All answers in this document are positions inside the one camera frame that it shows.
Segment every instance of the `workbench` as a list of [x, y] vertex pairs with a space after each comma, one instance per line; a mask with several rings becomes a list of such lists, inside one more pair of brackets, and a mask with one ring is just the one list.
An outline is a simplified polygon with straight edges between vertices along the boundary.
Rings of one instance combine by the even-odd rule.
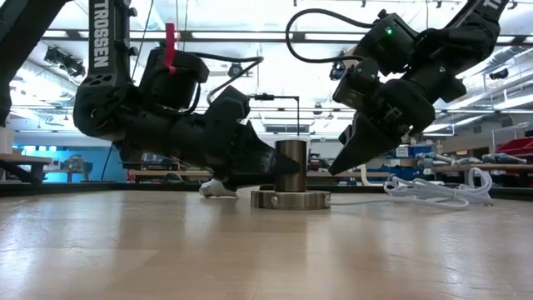
[[468, 183], [468, 172], [472, 168], [479, 168], [483, 171], [506, 171], [508, 173], [516, 173], [520, 179], [521, 188], [529, 187], [529, 176], [533, 173], [532, 164], [496, 164], [496, 163], [474, 163], [474, 164], [456, 164], [452, 166], [438, 166], [432, 167], [431, 171], [434, 173], [451, 173], [458, 172], [461, 180]]
[[20, 154], [3, 154], [0, 153], [0, 160], [22, 166], [29, 165], [30, 173], [39, 179], [44, 178], [44, 166], [52, 163], [52, 159], [49, 157], [34, 157]]
[[0, 298], [533, 298], [531, 202], [287, 212], [250, 191], [0, 198]]

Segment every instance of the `red clip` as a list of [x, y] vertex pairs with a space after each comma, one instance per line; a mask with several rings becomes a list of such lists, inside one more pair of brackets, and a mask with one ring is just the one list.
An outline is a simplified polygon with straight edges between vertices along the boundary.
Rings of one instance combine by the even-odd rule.
[[174, 32], [176, 31], [175, 30], [175, 27], [174, 27], [174, 23], [167, 23], [166, 25], [166, 33], [167, 33], [167, 39], [165, 40], [166, 42], [166, 45], [165, 45], [165, 60], [164, 60], [164, 64], [165, 66], [167, 66], [168, 68], [168, 72], [171, 74], [171, 75], [174, 75], [176, 73], [176, 67], [172, 66], [172, 62], [174, 61], [174, 43], [176, 42], [176, 39], [174, 38]]

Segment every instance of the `white object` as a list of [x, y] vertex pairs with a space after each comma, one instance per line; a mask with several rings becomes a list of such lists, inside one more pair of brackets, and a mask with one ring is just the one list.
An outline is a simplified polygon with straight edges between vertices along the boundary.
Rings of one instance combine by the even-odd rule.
[[408, 158], [409, 157], [409, 147], [398, 147], [396, 149], [397, 158]]
[[[11, 154], [13, 151], [13, 140], [15, 132], [11, 129], [0, 126], [0, 153]], [[0, 180], [5, 179], [5, 172], [0, 171]]]
[[211, 179], [209, 182], [205, 182], [200, 186], [200, 195], [205, 198], [209, 197], [237, 197], [235, 192], [227, 190], [222, 182], [219, 182], [216, 179]]
[[366, 165], [359, 166], [361, 170], [361, 181], [363, 181], [363, 186], [365, 187], [380, 187], [383, 183], [370, 183], [368, 178], [366, 178]]
[[[481, 177], [481, 187], [474, 186], [474, 176]], [[412, 182], [393, 177], [385, 182], [383, 189], [389, 194], [382, 200], [365, 202], [330, 202], [331, 205], [357, 205], [368, 203], [413, 203], [434, 208], [464, 210], [470, 203], [492, 204], [489, 191], [492, 188], [492, 178], [488, 172], [474, 167], [468, 172], [468, 185], [458, 188], [442, 187], [423, 179]]]

